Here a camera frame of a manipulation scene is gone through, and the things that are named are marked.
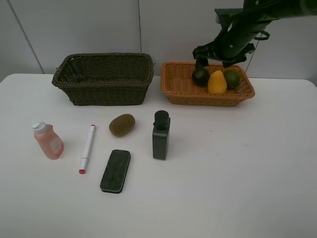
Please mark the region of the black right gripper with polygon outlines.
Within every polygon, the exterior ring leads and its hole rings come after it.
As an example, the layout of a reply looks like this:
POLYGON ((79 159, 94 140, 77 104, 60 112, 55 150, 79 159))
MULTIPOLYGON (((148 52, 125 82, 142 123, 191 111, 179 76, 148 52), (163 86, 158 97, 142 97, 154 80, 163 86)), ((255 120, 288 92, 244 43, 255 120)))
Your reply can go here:
POLYGON ((221 61, 223 67, 230 67, 237 62, 245 62, 246 54, 255 49, 251 41, 255 37, 252 23, 233 21, 222 28, 218 36, 210 43, 193 50, 196 70, 206 70, 208 59, 221 61))

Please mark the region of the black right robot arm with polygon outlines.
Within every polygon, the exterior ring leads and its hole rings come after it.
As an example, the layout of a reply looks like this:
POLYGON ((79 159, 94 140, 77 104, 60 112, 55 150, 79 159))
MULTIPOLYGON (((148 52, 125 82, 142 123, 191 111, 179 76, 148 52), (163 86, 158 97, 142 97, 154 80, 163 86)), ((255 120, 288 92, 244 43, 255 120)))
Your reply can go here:
POLYGON ((252 40, 268 40, 265 28, 275 20, 312 16, 317 13, 315 0, 246 0, 242 8, 217 8, 216 21, 221 31, 210 43, 193 50, 196 67, 208 66, 209 59, 227 68, 245 62, 255 50, 252 40))

